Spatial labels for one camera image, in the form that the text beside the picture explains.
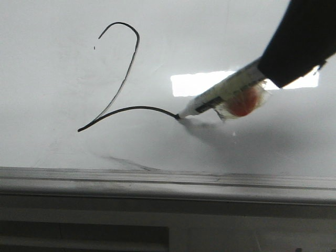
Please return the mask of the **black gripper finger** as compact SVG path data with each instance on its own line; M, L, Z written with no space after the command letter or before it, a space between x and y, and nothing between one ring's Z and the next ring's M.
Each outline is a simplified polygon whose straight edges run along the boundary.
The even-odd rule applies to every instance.
M335 1L290 1L258 69L278 88L335 54Z

